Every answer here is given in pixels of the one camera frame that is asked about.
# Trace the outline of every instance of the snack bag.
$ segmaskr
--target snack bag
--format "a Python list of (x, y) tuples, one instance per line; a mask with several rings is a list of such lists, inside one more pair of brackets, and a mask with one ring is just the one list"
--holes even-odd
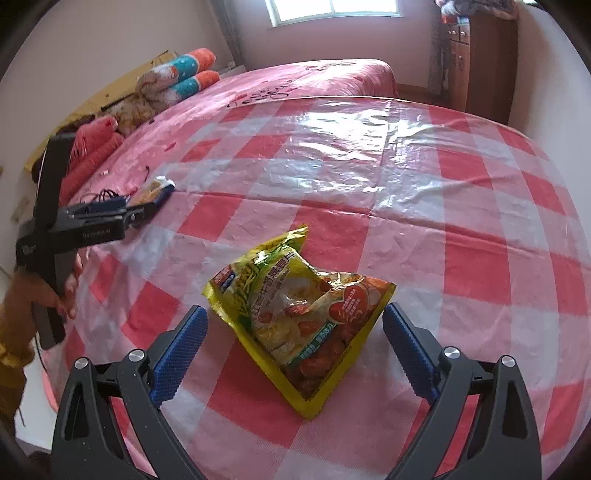
[(128, 206), (133, 207), (136, 205), (142, 205), (143, 203), (153, 202), (158, 198), (158, 195), (168, 187), (174, 189), (174, 182), (163, 175), (160, 175), (142, 187), (141, 190), (137, 191), (134, 196), (129, 199)]
[(203, 294), (287, 401), (312, 419), (359, 355), (395, 285), (317, 271), (299, 254), (307, 230), (250, 250)]

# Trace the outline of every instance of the cabinet drawer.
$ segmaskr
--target cabinet drawer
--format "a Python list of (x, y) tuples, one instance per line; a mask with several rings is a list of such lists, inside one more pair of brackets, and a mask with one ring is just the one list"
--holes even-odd
[(459, 25), (448, 25), (447, 26), (447, 35), (449, 35), (450, 40), (459, 41), (460, 40)]
[(460, 41), (462, 43), (470, 44), (470, 24), (464, 23), (462, 25), (458, 25), (457, 29), (459, 30), (458, 35), (460, 37)]

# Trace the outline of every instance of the curtain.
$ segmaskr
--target curtain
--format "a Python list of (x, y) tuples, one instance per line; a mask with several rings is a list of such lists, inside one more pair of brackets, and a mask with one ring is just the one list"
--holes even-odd
[(441, 10), (431, 6), (431, 54), (429, 58), (429, 80), (427, 90), (433, 95), (441, 95), (443, 83), (443, 42), (441, 41)]
[(236, 66), (243, 65), (244, 61), (242, 59), (242, 50), (240, 48), (240, 39), (236, 25), (236, 11), (232, 0), (209, 0), (209, 3), (220, 24), (222, 34), (230, 48), (232, 57), (234, 57)]

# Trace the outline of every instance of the human hand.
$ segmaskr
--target human hand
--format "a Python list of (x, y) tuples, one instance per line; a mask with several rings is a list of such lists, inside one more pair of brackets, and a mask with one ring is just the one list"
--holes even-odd
[(1, 319), (11, 341), (22, 346), (35, 336), (37, 328), (32, 314), (33, 303), (55, 308), (69, 320), (75, 319), (76, 291), (81, 274), (82, 260), (77, 255), (72, 273), (64, 284), (64, 295), (60, 298), (38, 274), (17, 270), (4, 298), (4, 318)]

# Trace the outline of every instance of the person's arm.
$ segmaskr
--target person's arm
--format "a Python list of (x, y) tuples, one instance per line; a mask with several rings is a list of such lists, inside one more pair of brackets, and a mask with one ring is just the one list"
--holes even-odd
[(33, 302), (56, 308), (62, 315), (74, 319), (81, 272), (82, 263), (77, 258), (74, 271), (64, 286), (66, 295), (60, 299), (38, 275), (18, 270), (0, 305), (0, 421), (13, 436), (14, 416), (21, 404), (26, 383), (23, 367), (34, 358), (31, 347), (36, 333)]

